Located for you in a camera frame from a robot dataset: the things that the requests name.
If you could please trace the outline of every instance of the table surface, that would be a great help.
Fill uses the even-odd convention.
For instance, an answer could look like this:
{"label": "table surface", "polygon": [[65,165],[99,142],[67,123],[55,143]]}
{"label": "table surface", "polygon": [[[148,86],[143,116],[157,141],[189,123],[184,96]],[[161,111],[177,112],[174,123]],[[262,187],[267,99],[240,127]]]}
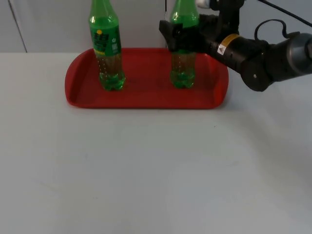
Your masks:
{"label": "table surface", "polygon": [[77,54],[0,54],[4,234],[310,234],[311,76],[211,111],[83,110]]}

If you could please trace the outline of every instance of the plastic bottle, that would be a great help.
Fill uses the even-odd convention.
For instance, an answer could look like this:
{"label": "plastic bottle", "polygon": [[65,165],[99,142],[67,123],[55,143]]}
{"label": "plastic bottle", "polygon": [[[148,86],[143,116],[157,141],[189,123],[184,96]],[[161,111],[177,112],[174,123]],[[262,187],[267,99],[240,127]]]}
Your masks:
{"label": "plastic bottle", "polygon": [[[195,0],[176,0],[170,16],[171,23],[182,23],[183,28],[199,23]],[[195,80],[196,53],[180,50],[172,53],[170,79],[176,88],[191,88]]]}
{"label": "plastic bottle", "polygon": [[122,70],[119,20],[109,0],[92,0],[89,17],[94,52],[104,89],[120,90],[125,83]]}

